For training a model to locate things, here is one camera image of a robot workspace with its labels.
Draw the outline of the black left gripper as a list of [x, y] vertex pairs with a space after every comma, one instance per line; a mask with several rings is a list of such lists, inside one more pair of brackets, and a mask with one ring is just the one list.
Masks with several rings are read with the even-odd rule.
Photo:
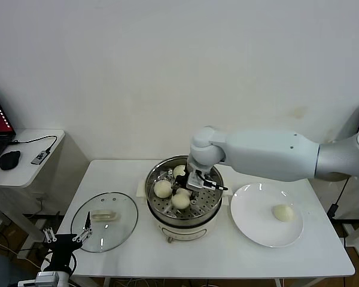
[[74, 251], [80, 249], [92, 235], [90, 212], [87, 213], [83, 230], [79, 234], [57, 234], [51, 227], [43, 229], [47, 247], [52, 251], [50, 266], [69, 266]]

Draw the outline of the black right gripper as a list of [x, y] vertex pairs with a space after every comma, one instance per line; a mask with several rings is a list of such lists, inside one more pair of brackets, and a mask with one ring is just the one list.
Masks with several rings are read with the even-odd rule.
[[205, 175], [209, 174], [212, 166], [198, 165], [196, 163], [187, 163], [187, 175], [177, 175], [171, 188], [176, 191], [179, 188], [192, 190], [190, 194], [190, 205], [197, 206], [199, 191], [203, 189], [212, 190], [212, 184], [208, 182]]

